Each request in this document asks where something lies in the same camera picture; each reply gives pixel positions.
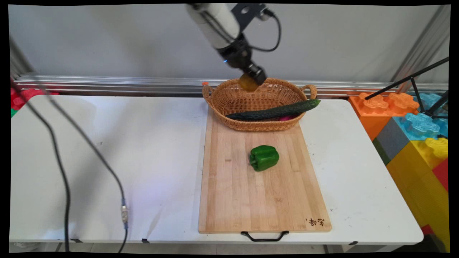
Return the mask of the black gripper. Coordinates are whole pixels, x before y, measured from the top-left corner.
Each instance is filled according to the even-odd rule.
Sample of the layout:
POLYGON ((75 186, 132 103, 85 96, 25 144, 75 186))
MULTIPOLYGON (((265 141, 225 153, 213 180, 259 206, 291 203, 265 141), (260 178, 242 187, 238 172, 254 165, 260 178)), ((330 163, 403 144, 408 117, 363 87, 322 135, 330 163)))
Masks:
POLYGON ((240 34, 230 45, 218 49, 218 53, 230 67, 247 73, 258 86, 265 82, 265 70, 251 60, 252 49, 244 34, 240 34))

